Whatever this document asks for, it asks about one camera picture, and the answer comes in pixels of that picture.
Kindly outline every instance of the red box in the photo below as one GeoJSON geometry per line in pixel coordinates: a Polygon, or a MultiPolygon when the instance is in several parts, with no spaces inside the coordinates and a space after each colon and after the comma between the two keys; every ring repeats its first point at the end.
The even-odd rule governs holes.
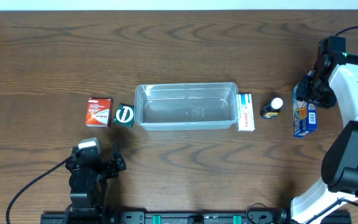
{"type": "Polygon", "coordinates": [[[112,99],[89,99],[85,124],[89,127],[110,127],[112,99]]]}

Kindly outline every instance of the label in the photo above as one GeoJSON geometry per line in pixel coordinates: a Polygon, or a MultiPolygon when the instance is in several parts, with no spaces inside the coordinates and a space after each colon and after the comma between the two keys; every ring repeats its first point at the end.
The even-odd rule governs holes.
{"type": "Polygon", "coordinates": [[[204,108],[199,106],[191,107],[191,118],[203,119],[205,117],[204,108]]]}
{"type": "Polygon", "coordinates": [[[124,109],[122,116],[120,116],[122,110],[118,109],[116,113],[116,118],[119,122],[128,123],[131,121],[132,118],[134,118],[134,111],[128,106],[123,106],[122,108],[124,109]]]}
{"type": "Polygon", "coordinates": [[[309,113],[309,123],[316,124],[316,113],[309,113]]]}
{"type": "Polygon", "coordinates": [[[316,105],[296,100],[296,90],[293,89],[293,133],[302,138],[317,129],[316,105]]]}
{"type": "Polygon", "coordinates": [[[111,99],[89,99],[85,124],[93,127],[108,127],[110,125],[111,99]]]}
{"type": "Polygon", "coordinates": [[[252,109],[251,94],[239,94],[239,121],[237,124],[238,131],[255,130],[254,111],[252,109]]]}
{"type": "Polygon", "coordinates": [[[306,107],[298,108],[294,111],[294,115],[295,121],[299,119],[305,119],[308,116],[308,109],[306,107]]]}
{"type": "Polygon", "coordinates": [[[133,106],[119,105],[113,122],[127,127],[133,127],[134,116],[135,112],[133,106]]]}
{"type": "Polygon", "coordinates": [[[278,112],[268,112],[265,114],[265,116],[277,116],[278,112]]]}

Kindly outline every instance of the wooden table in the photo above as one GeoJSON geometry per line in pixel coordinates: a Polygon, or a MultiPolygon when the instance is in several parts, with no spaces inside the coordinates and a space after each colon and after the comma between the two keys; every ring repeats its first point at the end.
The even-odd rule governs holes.
{"type": "MultiPolygon", "coordinates": [[[[0,223],[13,196],[97,137],[105,158],[120,139],[127,170],[109,181],[113,205],[156,210],[288,207],[320,176],[342,130],[336,106],[318,109],[319,129],[293,137],[292,89],[313,66],[318,42],[358,25],[358,11],[0,12],[0,223]],[[145,83],[235,82],[252,93],[254,132],[147,132],[85,126],[90,97],[133,104],[145,83]],[[274,120],[259,109],[274,96],[274,120]]],[[[346,34],[358,54],[358,31],[346,34]]],[[[39,223],[70,204],[60,168],[29,188],[13,223],[39,223]]],[[[358,208],[347,206],[355,223],[358,208]]]]}

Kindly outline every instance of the green connector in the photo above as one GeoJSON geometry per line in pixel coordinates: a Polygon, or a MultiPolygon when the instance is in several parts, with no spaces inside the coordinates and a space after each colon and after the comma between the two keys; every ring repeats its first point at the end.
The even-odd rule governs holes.
{"type": "Polygon", "coordinates": [[[161,224],[161,216],[153,215],[153,224],[161,224]]]}
{"type": "Polygon", "coordinates": [[[233,224],[241,224],[241,216],[234,215],[233,216],[233,224]]]}

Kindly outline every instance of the small red and white box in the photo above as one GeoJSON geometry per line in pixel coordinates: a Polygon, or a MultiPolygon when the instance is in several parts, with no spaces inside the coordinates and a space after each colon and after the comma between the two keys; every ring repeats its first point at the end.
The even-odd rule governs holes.
{"type": "Polygon", "coordinates": [[[239,122],[237,124],[238,131],[254,131],[254,110],[252,108],[251,94],[239,94],[239,122]]]}
{"type": "Polygon", "coordinates": [[[112,99],[89,99],[85,124],[89,127],[110,127],[112,99]]]}

